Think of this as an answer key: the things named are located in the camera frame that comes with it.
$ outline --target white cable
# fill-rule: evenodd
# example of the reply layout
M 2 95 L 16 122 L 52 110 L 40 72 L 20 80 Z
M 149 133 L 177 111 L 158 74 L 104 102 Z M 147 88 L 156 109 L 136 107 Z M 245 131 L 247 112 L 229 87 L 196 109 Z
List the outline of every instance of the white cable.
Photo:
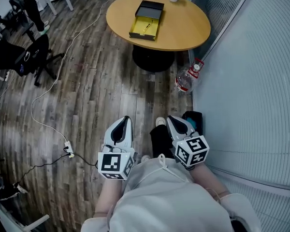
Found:
M 2 95 L 4 95 L 5 92 L 9 89 L 9 87 L 10 87 L 10 85 L 12 84 L 12 82 L 14 81 L 15 77 L 16 77 L 16 74 L 14 74 L 13 79 L 12 79 L 11 82 L 9 83 L 8 87 L 6 88 L 6 90 L 4 90 L 4 92 L 0 95 L 0 97 L 2 97 Z
M 61 68 L 62 68 L 63 62 L 64 62 L 64 60 L 65 60 L 65 58 L 66 58 L 66 55 L 67 55 L 67 53 L 68 53 L 70 47 L 73 45 L 74 40 L 75 40 L 75 39 L 76 39 L 76 38 L 77 38 L 77 37 L 78 37 L 78 36 L 79 36 L 83 31 L 85 31 L 86 29 L 88 29 L 89 27 L 91 27 L 93 24 L 95 24 L 95 23 L 97 22 L 97 20 L 98 20 L 98 19 L 100 18 L 100 16 L 101 16 L 101 13 L 102 13 L 102 7 L 103 7 L 105 4 L 107 4 L 109 1 L 111 1 L 111 0 L 108 0 L 108 1 L 106 1 L 104 4 L 102 4 L 97 19 L 96 19 L 93 23 L 91 23 L 88 27 L 86 27 L 86 28 L 84 28 L 83 30 L 81 30 L 81 31 L 80 31 L 80 32 L 79 32 L 79 33 L 74 37 L 74 39 L 72 40 L 72 43 L 70 44 L 70 46 L 68 47 L 66 53 L 64 54 L 64 57 L 62 58 L 61 65 L 60 65 L 60 67 L 59 67 L 58 74 L 57 74 L 57 79 L 54 81 L 54 83 L 52 84 L 52 86 L 50 87 L 50 89 L 49 89 L 48 91 L 46 91 L 45 93 L 43 93 L 42 95 L 40 95 L 39 97 L 35 98 L 35 99 L 32 101 L 32 103 L 31 103 L 31 117 L 33 118 L 33 120 L 34 120 L 35 122 L 39 123 L 40 125 L 43 125 L 43 126 L 46 126 L 46 127 L 52 128 L 55 132 L 59 133 L 59 134 L 64 138 L 64 140 L 65 140 L 66 142 L 67 142 L 67 139 L 66 139 L 66 137 L 65 137 L 61 132 L 57 131 L 57 130 L 56 130 L 54 127 L 52 127 L 52 126 L 48 126 L 48 125 L 46 125 L 46 124 L 43 124 L 43 123 L 39 122 L 38 120 L 36 120 L 36 119 L 33 117 L 32 106 L 33 106 L 33 104 L 34 104 L 34 102 L 35 102 L 36 100 L 38 100 L 39 98 L 41 98 L 43 95 L 45 95 L 46 93 L 48 93 L 48 92 L 53 88 L 53 86 L 55 85 L 55 83 L 56 83 L 56 82 L 58 81 L 58 79 L 59 79 L 59 75 L 60 75 L 60 71 L 61 71 Z

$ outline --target plastic water bottle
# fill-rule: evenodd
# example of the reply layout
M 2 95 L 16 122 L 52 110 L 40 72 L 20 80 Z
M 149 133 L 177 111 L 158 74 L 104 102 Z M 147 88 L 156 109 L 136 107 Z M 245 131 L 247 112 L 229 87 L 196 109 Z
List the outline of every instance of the plastic water bottle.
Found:
M 192 92 L 197 84 L 200 69 L 198 64 L 182 68 L 175 78 L 175 88 L 180 93 Z

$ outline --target person's arm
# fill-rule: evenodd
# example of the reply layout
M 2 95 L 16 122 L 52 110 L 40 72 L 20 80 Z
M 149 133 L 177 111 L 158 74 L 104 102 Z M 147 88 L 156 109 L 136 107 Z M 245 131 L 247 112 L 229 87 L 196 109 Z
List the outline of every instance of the person's arm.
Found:
M 227 187 L 218 180 L 216 175 L 204 163 L 195 165 L 195 168 L 189 172 L 194 183 L 206 189 L 213 198 L 217 198 L 217 195 L 222 198 L 230 194 Z
M 99 196 L 94 218 L 106 217 L 122 196 L 122 181 L 106 179 Z

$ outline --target person's leg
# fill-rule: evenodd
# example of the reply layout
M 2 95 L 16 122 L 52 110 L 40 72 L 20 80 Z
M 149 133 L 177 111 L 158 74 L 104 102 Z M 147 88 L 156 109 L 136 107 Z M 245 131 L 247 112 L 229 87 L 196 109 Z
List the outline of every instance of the person's leg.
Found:
M 37 4 L 26 6 L 28 17 L 33 21 L 39 32 L 44 30 L 44 22 L 41 20 L 40 12 Z
M 156 127 L 150 132 L 151 143 L 153 146 L 153 156 L 157 158 L 160 154 L 164 154 L 166 158 L 174 159 L 170 149 L 173 147 L 172 139 L 169 136 L 165 119 L 157 118 Z

